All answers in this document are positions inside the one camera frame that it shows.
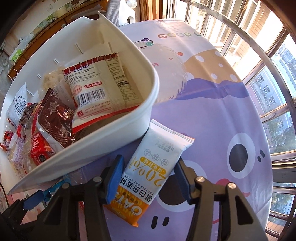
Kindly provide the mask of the red label clear snack bag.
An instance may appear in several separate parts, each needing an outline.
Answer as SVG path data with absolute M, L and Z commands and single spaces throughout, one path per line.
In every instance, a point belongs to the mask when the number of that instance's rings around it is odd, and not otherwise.
M 26 174 L 56 154 L 36 127 L 38 114 L 39 109 L 35 108 L 24 129 L 23 167 Z

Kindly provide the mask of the dark red snowflake packet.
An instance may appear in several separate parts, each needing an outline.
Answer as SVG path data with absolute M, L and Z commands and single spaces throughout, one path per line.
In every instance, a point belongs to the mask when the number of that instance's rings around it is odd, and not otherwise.
M 64 104 L 54 90 L 49 88 L 43 101 L 38 123 L 63 148 L 74 142 L 72 120 L 74 110 Z

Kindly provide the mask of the orange white oats bar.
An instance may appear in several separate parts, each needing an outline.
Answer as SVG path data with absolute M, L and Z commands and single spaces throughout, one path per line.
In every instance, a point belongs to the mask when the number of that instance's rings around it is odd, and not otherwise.
M 193 143 L 194 138 L 151 120 L 107 209 L 130 225 L 138 226 L 139 219 L 160 192 L 182 153 Z

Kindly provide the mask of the silver white snack bag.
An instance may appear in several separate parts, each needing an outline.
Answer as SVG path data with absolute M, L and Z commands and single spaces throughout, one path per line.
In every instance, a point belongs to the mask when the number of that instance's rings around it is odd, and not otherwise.
M 11 105 L 8 107 L 6 115 L 8 119 L 17 126 L 28 104 L 27 85 L 24 84 L 16 93 Z

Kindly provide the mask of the clear bag popcorn chunks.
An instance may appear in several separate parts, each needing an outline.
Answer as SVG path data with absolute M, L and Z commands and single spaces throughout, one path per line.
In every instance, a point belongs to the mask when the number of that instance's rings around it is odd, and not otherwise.
M 64 104 L 69 102 L 71 99 L 71 92 L 62 70 L 62 68 L 58 68 L 43 76 L 41 87 L 38 90 L 39 99 L 43 99 L 45 97 L 48 89 L 53 89 L 58 99 L 60 99 Z

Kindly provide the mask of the beige red barcode packet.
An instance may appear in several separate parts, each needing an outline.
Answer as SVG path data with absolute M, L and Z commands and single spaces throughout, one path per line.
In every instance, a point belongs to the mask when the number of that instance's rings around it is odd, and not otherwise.
M 72 132 L 134 110 L 142 104 L 138 89 L 126 77 L 118 53 L 98 56 L 63 70 L 75 112 Z

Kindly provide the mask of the clear bag dark nut snack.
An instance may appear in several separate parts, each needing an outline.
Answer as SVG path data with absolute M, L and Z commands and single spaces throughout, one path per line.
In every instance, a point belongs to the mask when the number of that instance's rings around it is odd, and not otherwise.
M 29 142 L 14 133 L 9 144 L 8 160 L 12 164 L 19 179 L 25 177 L 30 171 Z

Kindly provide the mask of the blue white snack packet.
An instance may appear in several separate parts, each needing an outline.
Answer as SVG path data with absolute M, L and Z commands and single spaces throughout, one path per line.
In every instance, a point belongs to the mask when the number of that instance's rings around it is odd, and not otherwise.
M 79 170 L 64 175 L 58 182 L 56 187 L 60 187 L 63 183 L 69 183 L 72 186 L 84 183 L 86 180 L 85 174 Z

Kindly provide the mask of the green tissue box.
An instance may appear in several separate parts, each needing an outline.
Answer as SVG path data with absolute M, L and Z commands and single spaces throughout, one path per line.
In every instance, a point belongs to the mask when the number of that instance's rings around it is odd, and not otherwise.
M 20 54 L 22 54 L 22 52 L 23 51 L 21 49 L 15 49 L 13 53 L 10 55 L 9 60 L 15 62 L 20 56 Z

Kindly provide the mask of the wooden desk with drawers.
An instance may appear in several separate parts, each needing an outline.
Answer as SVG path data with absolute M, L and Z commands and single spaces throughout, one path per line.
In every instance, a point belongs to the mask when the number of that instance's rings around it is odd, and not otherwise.
M 86 16 L 97 19 L 108 1 L 37 1 L 15 23 L 4 39 L 4 52 L 10 57 L 15 49 L 23 52 L 18 59 L 8 61 L 5 76 L 13 80 L 31 56 L 55 33 Z

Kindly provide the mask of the metal window guard bars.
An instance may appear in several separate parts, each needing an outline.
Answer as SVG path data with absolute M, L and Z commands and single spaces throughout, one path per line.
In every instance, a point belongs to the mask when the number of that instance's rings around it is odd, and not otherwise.
M 135 42 L 158 72 L 152 117 L 194 138 L 184 162 L 219 185 L 237 184 L 264 227 L 284 225 L 292 196 L 273 191 L 272 162 L 295 152 L 295 129 L 271 71 L 241 37 L 190 8 L 190 21 L 140 22 Z

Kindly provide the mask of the grey mesh office chair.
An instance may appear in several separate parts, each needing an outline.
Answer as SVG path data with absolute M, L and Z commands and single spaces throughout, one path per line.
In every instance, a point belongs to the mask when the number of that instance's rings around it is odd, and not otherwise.
M 106 17 L 117 27 L 135 23 L 137 1 L 109 0 Z

